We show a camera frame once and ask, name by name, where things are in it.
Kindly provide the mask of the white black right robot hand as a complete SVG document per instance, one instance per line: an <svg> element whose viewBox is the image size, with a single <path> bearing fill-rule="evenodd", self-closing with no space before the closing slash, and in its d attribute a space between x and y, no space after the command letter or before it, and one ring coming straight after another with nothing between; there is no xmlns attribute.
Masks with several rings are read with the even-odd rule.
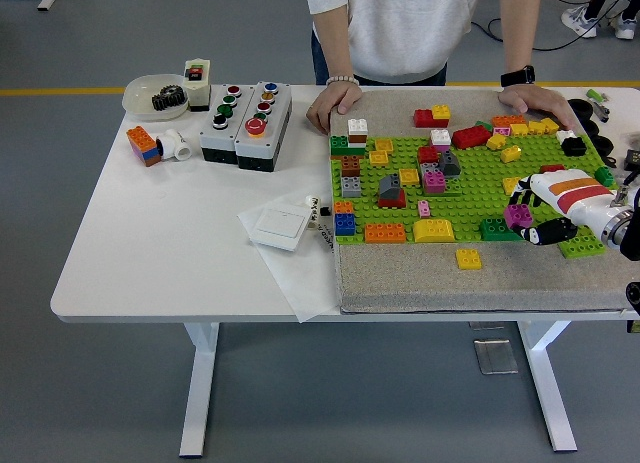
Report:
<svg viewBox="0 0 640 463"><path fill-rule="evenodd" d="M572 239L579 226L586 225L607 243L609 232L620 221L625 207L613 207L614 194L583 170L568 169L533 174L519 180L509 200L517 205L519 198L533 206L548 204L559 217L537 226L523 225L506 218L507 226L522 239L534 245L549 245Z"/></svg>

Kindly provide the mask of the person's right hand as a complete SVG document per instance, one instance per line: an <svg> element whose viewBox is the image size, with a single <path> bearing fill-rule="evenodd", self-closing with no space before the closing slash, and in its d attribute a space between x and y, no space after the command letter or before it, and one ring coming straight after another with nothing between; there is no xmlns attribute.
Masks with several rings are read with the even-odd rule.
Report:
<svg viewBox="0 0 640 463"><path fill-rule="evenodd" d="M341 115L349 112L362 96L360 87L349 81L330 83L306 112L309 122L322 134L330 132L330 117L334 109Z"/></svg>

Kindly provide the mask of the person's left hand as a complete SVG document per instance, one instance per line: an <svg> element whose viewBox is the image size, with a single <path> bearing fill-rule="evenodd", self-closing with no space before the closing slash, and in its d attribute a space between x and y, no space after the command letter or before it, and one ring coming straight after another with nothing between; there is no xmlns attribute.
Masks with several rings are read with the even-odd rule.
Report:
<svg viewBox="0 0 640 463"><path fill-rule="evenodd" d="M527 113L529 110L549 113L565 130L574 130L578 123L564 96L536 84L517 84L505 87L498 94L498 99L520 114Z"/></svg>

